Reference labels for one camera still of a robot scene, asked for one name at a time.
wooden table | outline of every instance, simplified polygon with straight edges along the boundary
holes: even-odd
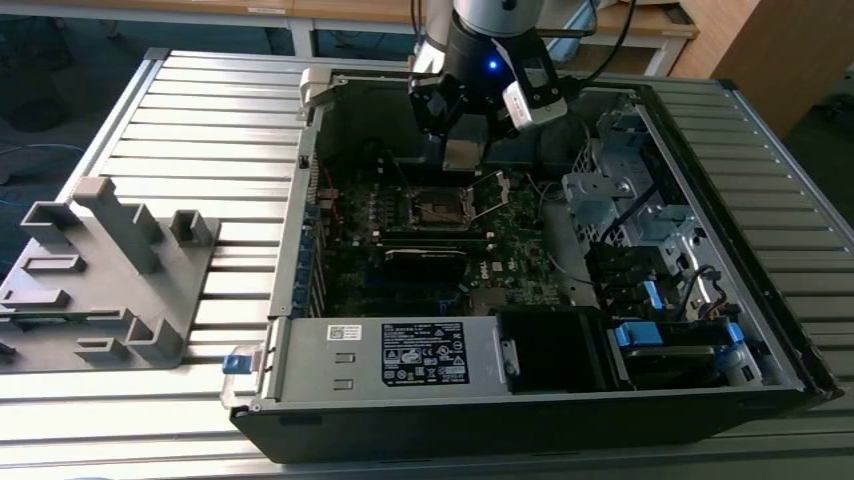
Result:
[[[574,4],[560,0],[551,4],[539,26],[564,28]],[[307,58],[315,56],[317,30],[412,32],[405,0],[0,0],[0,13],[287,28],[293,35],[295,54]],[[612,45],[626,13],[623,4],[600,10],[599,31],[583,43]],[[660,7],[638,7],[624,45],[655,51],[651,60],[644,60],[647,75],[667,75],[686,41],[696,33],[694,25],[672,23]],[[567,41],[555,40],[548,45],[555,58],[566,56]]]

circuit board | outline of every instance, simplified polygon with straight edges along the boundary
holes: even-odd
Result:
[[[320,179],[327,316],[487,315],[567,302],[523,174],[437,180],[380,164],[331,167]]]

white label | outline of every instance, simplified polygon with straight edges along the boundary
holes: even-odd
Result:
[[[361,340],[361,325],[329,325],[325,339],[328,341]]]
[[[248,7],[249,13],[268,13],[271,15],[284,15],[284,8],[256,8]]]

slotted metal surface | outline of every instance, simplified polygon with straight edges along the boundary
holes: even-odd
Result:
[[[803,478],[816,469],[851,466],[852,396],[688,446],[405,464],[272,464],[219,405],[219,363],[264,333],[300,127],[293,102],[307,66],[283,57],[172,52],[165,62],[149,60],[140,68],[76,175],[111,176],[123,200],[145,202],[155,215],[195,208],[224,219],[187,358],[169,371],[0,377],[0,468],[10,469],[0,477],[500,478],[514,471],[596,468],[584,478],[618,478],[624,470],[610,468],[643,464],[632,469],[635,478],[718,479],[744,472]],[[650,83],[662,93],[790,306],[850,386],[854,259],[839,235],[846,227],[731,92],[707,81],[614,78]],[[253,382],[239,377],[236,391],[249,393]]]

power supply label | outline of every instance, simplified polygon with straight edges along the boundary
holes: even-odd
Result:
[[[389,387],[468,383],[462,323],[383,323],[381,355]]]

